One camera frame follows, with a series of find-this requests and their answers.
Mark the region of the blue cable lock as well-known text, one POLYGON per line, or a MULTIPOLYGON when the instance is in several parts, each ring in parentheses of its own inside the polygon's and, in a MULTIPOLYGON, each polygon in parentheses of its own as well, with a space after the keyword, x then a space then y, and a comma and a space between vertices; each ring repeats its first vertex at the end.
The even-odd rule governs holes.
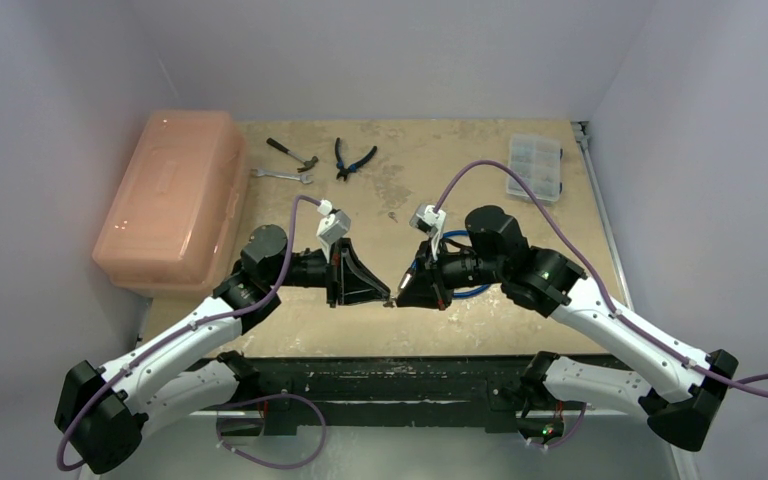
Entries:
MULTIPOLYGON (((442 235, 442 239, 440 242, 440 251, 439 251, 438 259, 441 258, 442 256, 453 255, 453 254, 468 254, 468 255, 472 255, 480 258, 476 249, 472 245, 471 241, 469 241, 468 243, 459 242, 459 239, 461 237, 466 238, 467 236, 468 236, 468 232, 466 230, 455 230, 455 231, 444 233, 442 235)), ((430 254, 430 248, 429 248, 429 240, 423 240, 420 242, 419 246, 417 247, 413 255, 411 264, 415 260, 420 258, 432 259, 430 254)), ((490 285, 483 285, 476 288, 463 288, 463 289, 455 290, 453 300, 463 300, 463 299, 475 297, 483 293, 484 291, 488 290, 489 287, 490 285)))

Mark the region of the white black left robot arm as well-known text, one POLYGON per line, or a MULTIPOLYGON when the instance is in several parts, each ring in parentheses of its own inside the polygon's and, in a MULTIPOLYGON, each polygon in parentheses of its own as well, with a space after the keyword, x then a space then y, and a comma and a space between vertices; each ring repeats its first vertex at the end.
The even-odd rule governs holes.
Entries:
POLYGON ((389 288, 358 259, 348 238, 295 253, 277 225, 255 229, 231 274, 186 318, 102 366, 82 361, 66 374, 55 414, 79 465, 97 474, 120 466, 143 439, 207 407, 244 409, 291 399, 242 354, 210 351, 242 336, 280 305, 282 286, 322 288, 330 307, 385 303, 389 288))

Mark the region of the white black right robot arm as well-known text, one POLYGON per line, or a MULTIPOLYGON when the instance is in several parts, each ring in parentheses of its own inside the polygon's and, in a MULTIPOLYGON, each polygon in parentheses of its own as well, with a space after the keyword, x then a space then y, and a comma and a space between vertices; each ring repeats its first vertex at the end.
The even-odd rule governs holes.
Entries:
POLYGON ((595 278, 558 251, 532 246, 518 221, 498 206, 470 212, 470 244, 441 245, 446 214, 421 205, 409 221, 427 235, 395 299, 400 308, 447 309, 457 289, 497 284, 515 305, 585 335, 623 363, 613 369, 540 352, 526 367, 518 391, 523 405, 581 402, 641 418, 667 443, 700 451, 727 386, 698 372, 731 378, 736 358, 682 343, 604 296, 595 278))

